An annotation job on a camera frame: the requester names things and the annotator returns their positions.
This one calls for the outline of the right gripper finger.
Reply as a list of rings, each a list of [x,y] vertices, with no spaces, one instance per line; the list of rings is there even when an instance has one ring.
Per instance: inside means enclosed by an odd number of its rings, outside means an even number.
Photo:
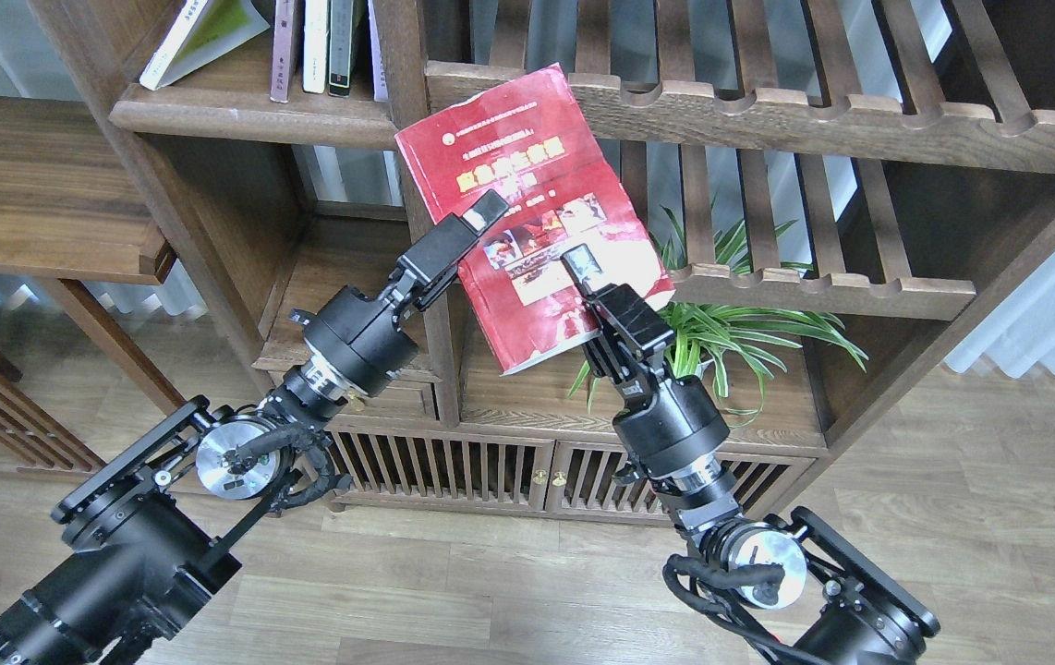
[[[608,277],[588,244],[569,248],[560,256],[565,272],[582,297],[598,297],[608,285]]]

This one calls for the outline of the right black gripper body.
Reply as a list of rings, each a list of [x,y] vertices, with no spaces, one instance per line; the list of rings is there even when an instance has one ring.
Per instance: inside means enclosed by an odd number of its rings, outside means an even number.
[[[609,380],[626,404],[649,403],[671,378],[666,348],[675,340],[667,321],[628,284],[581,287],[598,332],[584,344],[592,375]]]

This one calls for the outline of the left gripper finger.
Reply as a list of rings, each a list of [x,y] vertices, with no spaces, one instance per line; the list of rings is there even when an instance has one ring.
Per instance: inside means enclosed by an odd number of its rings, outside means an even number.
[[[487,228],[507,214],[509,208],[507,200],[504,200],[498,190],[490,189],[464,211],[463,220],[474,232],[474,236],[482,238]]]

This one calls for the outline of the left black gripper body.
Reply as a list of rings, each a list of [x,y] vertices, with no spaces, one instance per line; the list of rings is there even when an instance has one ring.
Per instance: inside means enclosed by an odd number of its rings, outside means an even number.
[[[394,272],[383,289],[383,300],[394,309],[394,319],[406,307],[426,310],[456,277],[457,264],[482,235],[479,214],[447,215],[433,230],[397,258]]]

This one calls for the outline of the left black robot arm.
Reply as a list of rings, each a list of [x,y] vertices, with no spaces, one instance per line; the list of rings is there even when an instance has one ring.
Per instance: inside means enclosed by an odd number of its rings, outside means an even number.
[[[418,352],[401,320],[426,310],[509,203],[486,192],[398,256],[384,289],[346,286],[296,308],[311,355],[261,403],[210,411],[197,396],[52,510],[71,555],[0,615],[0,664],[131,664],[177,635],[239,571],[235,543],[266,514],[346,490],[325,426]]]

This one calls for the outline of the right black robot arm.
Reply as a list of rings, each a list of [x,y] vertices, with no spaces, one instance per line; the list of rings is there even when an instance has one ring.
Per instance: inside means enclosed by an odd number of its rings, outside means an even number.
[[[716,458],[729,428],[701,381],[664,357],[673,329],[587,246],[563,262],[598,324],[587,359],[624,400],[617,479],[648,481],[686,542],[663,565],[667,588],[771,664],[915,664],[937,616],[809,509],[748,518]]]

